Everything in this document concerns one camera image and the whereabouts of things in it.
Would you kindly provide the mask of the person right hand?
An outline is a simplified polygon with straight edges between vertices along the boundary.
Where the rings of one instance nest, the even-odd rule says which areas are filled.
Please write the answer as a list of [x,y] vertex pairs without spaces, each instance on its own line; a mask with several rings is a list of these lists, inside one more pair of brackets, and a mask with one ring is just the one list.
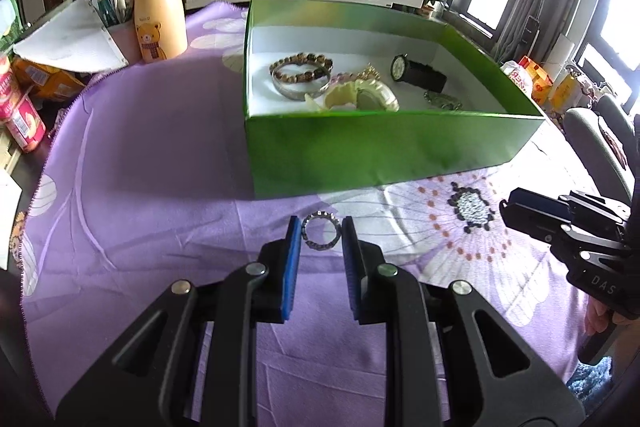
[[616,338],[597,343],[597,355],[600,358],[611,355],[612,380],[619,381],[639,352],[639,320],[629,320],[622,314],[613,313],[604,303],[589,297],[584,324],[586,334],[598,339],[610,326],[616,325]]

